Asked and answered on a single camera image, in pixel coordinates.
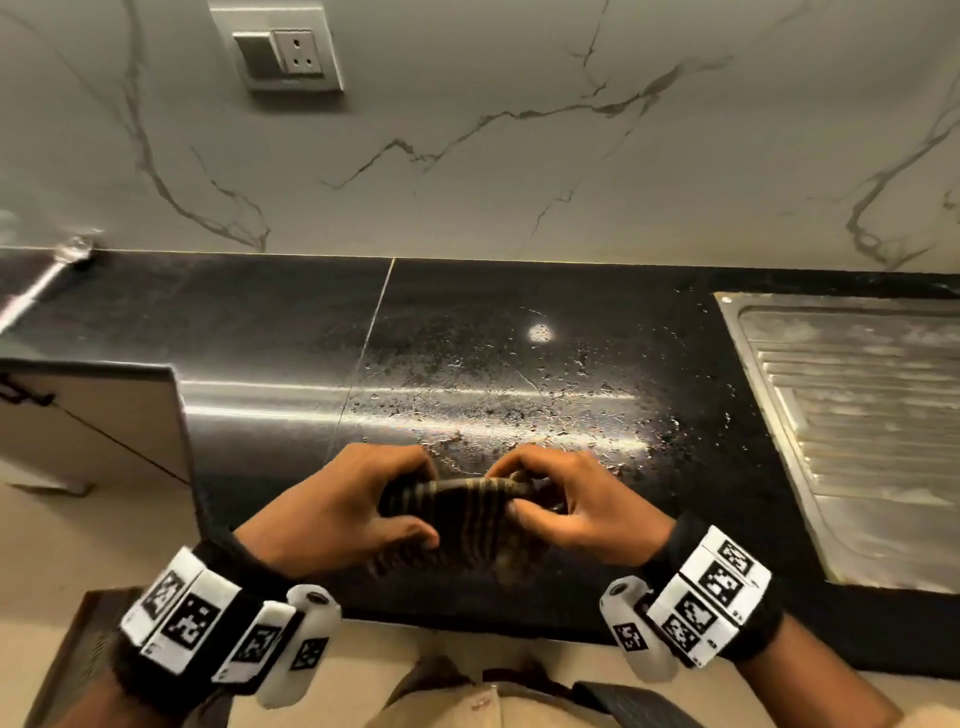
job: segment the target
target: granite countertop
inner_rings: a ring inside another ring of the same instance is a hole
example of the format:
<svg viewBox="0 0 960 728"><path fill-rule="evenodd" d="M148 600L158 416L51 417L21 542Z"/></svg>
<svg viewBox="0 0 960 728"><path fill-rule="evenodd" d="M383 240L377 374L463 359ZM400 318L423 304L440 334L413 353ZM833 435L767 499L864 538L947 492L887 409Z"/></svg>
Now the granite countertop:
<svg viewBox="0 0 960 728"><path fill-rule="evenodd" d="M40 256L0 252L0 295ZM55 283L0 353L173 366L201 528L238 524L365 438L422 443L445 474L481 473L527 440L591 448L668 513L734 535L855 667L957 678L958 597L825 582L713 293L958 290L900 274L104 254ZM511 592L364 570L325 585L348 617L609 643L596 603L622 573L553 550Z"/></svg>

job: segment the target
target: sleeve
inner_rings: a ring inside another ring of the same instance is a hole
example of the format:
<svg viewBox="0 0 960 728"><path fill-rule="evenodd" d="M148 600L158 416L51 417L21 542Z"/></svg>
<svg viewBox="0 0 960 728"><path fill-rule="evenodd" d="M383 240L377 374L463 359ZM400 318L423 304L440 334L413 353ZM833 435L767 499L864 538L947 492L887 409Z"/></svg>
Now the sleeve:
<svg viewBox="0 0 960 728"><path fill-rule="evenodd" d="M960 728L960 711L942 705L924 705L901 720L897 728Z"/></svg>

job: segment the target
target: white switch panel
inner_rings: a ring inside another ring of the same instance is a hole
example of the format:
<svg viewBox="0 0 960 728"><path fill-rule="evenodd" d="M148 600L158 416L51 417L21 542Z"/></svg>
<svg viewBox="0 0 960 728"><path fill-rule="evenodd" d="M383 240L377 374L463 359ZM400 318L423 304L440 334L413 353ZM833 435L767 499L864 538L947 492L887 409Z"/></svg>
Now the white switch panel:
<svg viewBox="0 0 960 728"><path fill-rule="evenodd" d="M323 7L210 11L251 91L343 90Z"/></svg>

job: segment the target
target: forearm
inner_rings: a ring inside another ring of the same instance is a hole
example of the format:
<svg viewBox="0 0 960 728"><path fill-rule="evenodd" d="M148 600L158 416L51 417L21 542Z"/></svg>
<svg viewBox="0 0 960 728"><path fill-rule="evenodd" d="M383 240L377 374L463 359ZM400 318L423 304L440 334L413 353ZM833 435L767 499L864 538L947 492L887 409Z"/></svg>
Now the forearm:
<svg viewBox="0 0 960 728"><path fill-rule="evenodd" d="M163 716L127 695L108 670L57 721L55 728L177 728L182 724L182 719Z"/></svg>
<svg viewBox="0 0 960 728"><path fill-rule="evenodd" d="M888 728L903 718L789 615L770 646L737 669L779 728Z"/></svg>

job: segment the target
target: beige shirt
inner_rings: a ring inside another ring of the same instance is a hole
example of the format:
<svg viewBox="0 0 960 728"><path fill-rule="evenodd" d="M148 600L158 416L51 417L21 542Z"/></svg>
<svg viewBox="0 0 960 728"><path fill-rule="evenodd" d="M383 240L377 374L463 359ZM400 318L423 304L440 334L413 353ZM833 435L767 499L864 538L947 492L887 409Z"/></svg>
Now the beige shirt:
<svg viewBox="0 0 960 728"><path fill-rule="evenodd" d="M512 683L411 693L367 728L616 728L610 716ZM921 708L898 728L960 728L960 713Z"/></svg>

